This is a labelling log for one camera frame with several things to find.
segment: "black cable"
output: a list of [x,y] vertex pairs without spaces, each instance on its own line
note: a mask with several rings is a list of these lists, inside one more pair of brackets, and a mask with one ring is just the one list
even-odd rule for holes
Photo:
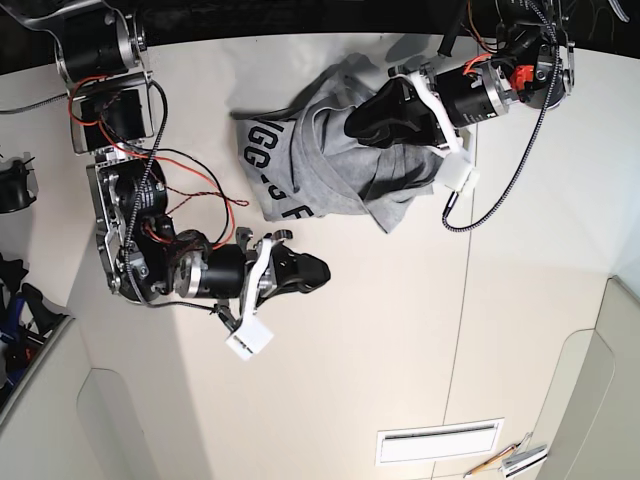
[[[143,147],[140,147],[138,145],[134,145],[132,143],[127,142],[125,139],[120,137],[106,122],[103,121],[103,124],[105,125],[105,127],[107,128],[109,133],[112,136],[114,136],[116,138],[116,140],[118,140],[120,143],[126,145],[127,147],[129,147],[131,149],[139,150],[140,152],[151,152],[151,150],[148,149],[148,148],[143,148]],[[176,150],[175,148],[159,148],[158,152],[172,152],[172,153],[175,153],[175,154],[178,154],[178,155],[182,155],[185,158],[188,158],[193,163],[195,163],[200,168],[202,168],[205,172],[207,172],[207,174],[211,177],[211,179],[216,184],[216,187],[218,188],[218,191],[220,192],[220,196],[222,197],[222,200],[225,202],[224,205],[225,205],[225,214],[226,214],[224,228],[222,230],[222,233],[217,238],[217,240],[215,242],[213,242],[214,245],[217,245],[218,243],[220,243],[220,240],[222,240],[222,238],[224,237],[225,233],[227,232],[227,229],[229,228],[229,223],[231,222],[231,214],[229,212],[229,206],[227,205],[227,202],[229,201],[229,197],[227,197],[225,195],[224,191],[222,190],[222,185],[220,184],[220,181],[218,180],[218,177],[216,177],[215,174],[211,171],[211,169],[209,169],[209,167],[207,167],[200,160],[198,160],[197,158],[195,158],[195,157],[193,157],[193,156],[191,156],[191,155],[189,155],[187,153],[184,153],[184,152],[182,152],[180,150]]]
[[[150,85],[158,91],[158,93],[160,94],[160,98],[162,100],[162,122],[160,123],[158,134],[156,135],[156,139],[153,143],[153,148],[151,149],[151,151],[149,152],[149,156],[147,157],[148,161],[146,163],[144,173],[142,174],[142,178],[140,179],[140,182],[138,183],[138,185],[145,185],[147,182],[147,179],[149,178],[149,175],[151,173],[151,167],[153,166],[153,162],[155,161],[156,154],[158,152],[158,149],[160,148],[160,141],[162,140],[162,136],[167,126],[167,121],[169,119],[169,105],[167,101],[167,95],[165,94],[160,84],[158,84],[158,82],[156,82],[155,80],[152,80],[150,82]],[[199,310],[206,310],[209,313],[215,313],[214,308],[207,307],[205,305],[198,305],[197,303],[165,302],[165,303],[154,304],[154,303],[148,302],[144,298],[144,296],[142,295],[142,292],[140,291],[140,287],[138,287],[135,276],[133,274],[133,267],[131,266],[131,258],[130,258],[131,243],[133,239],[133,229],[135,227],[136,219],[138,218],[138,212],[140,211],[141,206],[142,206],[142,189],[137,188],[135,201],[133,203],[133,208],[131,210],[131,217],[129,219],[129,224],[127,225],[127,229],[125,232],[124,266],[127,272],[127,276],[129,277],[129,282],[131,283],[131,288],[133,288],[136,294],[136,297],[138,297],[138,301],[140,302],[140,304],[148,308],[164,308],[164,307],[172,307],[172,306],[182,306],[182,307],[196,308]]]
[[487,49],[482,42],[478,39],[478,37],[476,37],[476,34],[473,33],[471,30],[469,30],[467,27],[465,27],[463,24],[460,24],[460,26],[462,28],[464,28],[466,30],[466,32],[469,34],[469,36],[471,38],[473,38],[473,40],[478,44],[478,46],[484,50],[487,53],[491,53],[491,54],[497,54],[498,52],[498,42],[496,41],[494,42],[487,42],[486,40],[483,39],[484,43],[487,45],[487,47],[491,48],[491,50]]
[[468,0],[457,1],[458,3],[451,2],[453,3],[453,18],[451,18],[449,26],[444,32],[444,36],[440,42],[440,47],[438,48],[438,55],[443,57],[451,56],[451,50],[453,49],[453,45],[456,43],[456,38],[460,31],[460,24],[462,23],[462,19],[464,18],[467,9]]
[[18,108],[10,108],[8,110],[0,110],[0,115],[16,115],[18,113],[28,112],[30,110],[35,110],[36,108],[44,107],[45,105],[49,105],[51,103],[59,102],[60,100],[66,99],[67,94],[61,93],[60,95],[56,95],[55,97],[47,98],[46,100],[42,100],[38,103],[32,103],[31,105],[27,105],[26,107],[18,107]]
[[456,232],[456,233],[470,232],[471,230],[473,230],[473,229],[479,227],[480,225],[486,223],[487,220],[489,220],[489,218],[491,218],[493,216],[493,214],[496,213],[496,211],[502,206],[504,201],[507,199],[507,196],[511,193],[511,190],[513,190],[513,187],[514,187],[516,181],[520,177],[520,174],[522,173],[522,170],[524,169],[524,166],[527,163],[527,159],[529,158],[529,154],[531,153],[531,149],[533,148],[533,144],[535,143],[536,139],[538,138],[538,133],[540,132],[540,127],[542,126],[542,122],[543,122],[544,117],[545,117],[545,115],[547,113],[547,109],[549,108],[549,102],[551,101],[551,95],[553,95],[553,91],[554,91],[555,86],[556,86],[556,81],[558,79],[558,71],[560,69],[560,46],[558,45],[558,39],[556,37],[555,30],[551,26],[551,24],[549,23],[549,20],[547,19],[547,17],[545,17],[542,14],[542,12],[538,8],[538,6],[532,0],[525,0],[525,2],[531,8],[531,10],[533,10],[535,12],[535,14],[540,18],[542,23],[544,23],[544,26],[548,30],[549,36],[551,37],[551,40],[553,42],[553,46],[555,48],[555,55],[554,55],[554,59],[553,59],[553,72],[551,74],[551,82],[549,83],[549,90],[547,90],[547,95],[545,96],[544,103],[542,104],[542,109],[540,110],[540,115],[538,116],[538,121],[536,122],[536,126],[533,129],[533,133],[531,134],[531,138],[529,139],[529,143],[527,144],[527,148],[525,149],[524,154],[522,155],[522,159],[520,160],[520,164],[518,165],[518,168],[516,169],[515,173],[513,174],[513,177],[511,178],[511,181],[509,181],[509,184],[507,185],[507,188],[505,188],[504,192],[502,193],[502,195],[500,196],[498,201],[493,205],[493,207],[491,207],[491,209],[480,220],[478,220],[477,222],[474,222],[471,225],[467,225],[466,227],[454,227],[453,225],[449,224],[447,219],[449,217],[449,214],[453,210],[453,207],[455,206],[456,201],[458,200],[459,194],[457,192],[453,192],[451,194],[451,196],[449,197],[449,200],[447,201],[447,205],[446,205],[444,211],[442,212],[442,224],[445,226],[445,228],[447,230],[449,230],[451,232]]

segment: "red cable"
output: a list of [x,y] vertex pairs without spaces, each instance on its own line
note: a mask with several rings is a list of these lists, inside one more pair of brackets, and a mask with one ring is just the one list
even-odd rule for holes
[[497,53],[497,52],[494,52],[492,48],[489,48],[489,46],[485,43],[484,39],[480,36],[480,33],[478,32],[478,29],[476,28],[475,24],[473,23],[473,13],[471,11],[471,0],[467,1],[467,16],[469,17],[469,25],[471,26],[471,30],[473,30],[473,33],[475,34],[476,41],[482,46],[482,48],[484,48],[488,52]]
[[474,63],[478,63],[482,60],[486,60],[487,58],[489,58],[491,56],[490,53],[483,53],[482,55],[478,55],[475,58],[472,58],[471,60],[469,60],[467,63],[464,64],[464,70],[462,70],[462,74],[466,75],[469,72],[474,72],[474,70],[471,70],[471,67],[473,67]]
[[[113,141],[113,139],[109,136],[109,134],[107,133],[106,129],[104,128],[104,124],[102,123],[102,121],[98,122],[98,128],[100,128],[100,131],[102,132],[102,135],[104,135],[104,137],[107,139],[107,141],[109,142],[109,144],[113,148],[115,148],[117,150],[120,150],[121,152],[124,152],[124,153],[126,153],[128,155],[131,155],[133,157],[136,157],[136,158],[147,158],[148,157],[148,155],[143,155],[143,154],[134,152],[132,150],[126,150],[126,149],[120,147],[119,145],[117,145]],[[163,160],[163,161],[166,161],[166,162],[169,162],[169,163],[173,163],[174,165],[176,165],[176,166],[178,166],[180,168],[183,168],[183,169],[185,169],[185,170],[187,170],[187,171],[189,171],[189,172],[191,172],[191,173],[193,173],[195,175],[198,175],[199,177],[201,177],[204,180],[206,180],[209,184],[211,184],[211,186],[213,188],[215,188],[217,190],[217,185],[213,182],[213,180],[211,180],[205,174],[203,174],[203,173],[201,173],[201,172],[199,172],[197,170],[194,170],[193,168],[187,167],[186,165],[183,165],[182,163],[180,163],[180,162],[178,162],[176,160],[173,160],[172,158],[156,156],[155,159],[156,160]],[[220,241],[220,243],[216,244],[213,247],[213,250],[217,250],[218,248],[220,248],[223,245],[225,245],[226,243],[228,243],[229,240],[231,240],[231,237],[233,236],[233,232],[236,229],[236,220],[235,220],[235,215],[233,213],[233,208],[231,207],[231,203],[230,203],[229,199],[226,198],[226,197],[224,198],[224,202],[225,202],[226,208],[229,210],[229,217],[231,218],[231,230],[230,230],[229,234],[224,239],[222,239]]]
[[67,103],[67,111],[69,112],[69,117],[71,117],[71,120],[73,120],[74,122],[76,122],[79,125],[82,125],[83,127],[93,127],[93,126],[98,124],[98,120],[96,120],[94,122],[85,122],[84,120],[81,120],[78,117],[76,117],[73,114],[73,110],[72,110],[73,99],[75,98],[76,94],[78,93],[78,90],[80,89],[80,87],[82,85],[84,85],[85,83],[90,82],[91,80],[103,80],[103,79],[105,79],[107,77],[108,77],[108,75],[93,75],[91,77],[83,78],[82,80],[80,80],[76,84],[75,87],[73,87],[73,91],[71,92],[71,95],[69,95],[69,102]]
[[163,243],[165,245],[171,245],[171,240],[167,240],[166,238],[162,238],[161,236],[159,236],[157,233],[155,233],[152,229],[151,229],[151,225],[149,225],[148,223],[145,224],[144,226],[144,231],[147,232],[147,234],[153,238],[156,242],[158,243]]

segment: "air vent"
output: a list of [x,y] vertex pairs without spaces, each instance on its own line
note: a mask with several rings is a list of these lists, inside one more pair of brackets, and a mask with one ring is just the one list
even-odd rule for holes
[[495,450],[504,418],[378,432],[376,465],[453,460]]

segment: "cloth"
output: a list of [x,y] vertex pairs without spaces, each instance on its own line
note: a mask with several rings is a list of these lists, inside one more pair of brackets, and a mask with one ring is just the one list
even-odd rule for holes
[[344,69],[301,108],[236,120],[238,159],[267,221],[371,215],[390,233],[417,195],[432,194],[442,162],[425,147],[365,147],[344,134],[373,96]]

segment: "white table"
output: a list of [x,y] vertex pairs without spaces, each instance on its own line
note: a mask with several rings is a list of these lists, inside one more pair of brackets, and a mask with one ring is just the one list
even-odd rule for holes
[[[153,48],[155,77],[170,102],[163,143],[205,161],[230,196],[253,200],[229,111],[282,108],[351,53],[368,55],[384,72],[399,38],[280,36]],[[426,56],[438,43],[430,38]],[[453,62],[476,51],[461,41]],[[374,467],[376,432],[505,417],[502,447],[533,428],[562,343],[594,326],[626,226],[640,207],[640,164],[627,146],[640,100],[631,85],[638,62],[589,52],[578,52],[576,62],[575,95],[549,114],[512,196],[472,235],[440,225],[442,191],[414,202],[389,236],[365,217],[270,225],[255,201],[237,208],[238,223],[257,235],[291,228],[292,248],[324,259],[333,274],[312,295],[274,299],[261,309],[276,337],[248,364],[223,345],[226,330],[215,318],[148,311],[109,295],[89,238],[83,159],[70,153],[62,106],[0,118],[3,132],[11,132],[0,139],[2,148],[28,143],[41,162],[27,250],[34,283],[63,299],[75,278],[68,305],[82,319],[91,362],[127,381],[164,478],[458,478],[478,459]],[[363,75],[372,85],[384,81],[381,72]],[[57,92],[54,79],[48,68],[22,72],[0,78],[0,92],[26,103]],[[512,175],[535,116],[517,109],[479,126],[474,218]],[[32,122],[39,129],[27,142],[18,133]],[[622,141],[614,148],[603,137]],[[176,188],[203,187],[177,169],[165,171]],[[471,206],[459,203],[452,222],[468,222]],[[211,199],[191,201],[176,215],[178,228],[210,236],[222,221],[221,202]],[[65,222],[73,235],[51,228]],[[46,248],[56,255],[44,255]]]

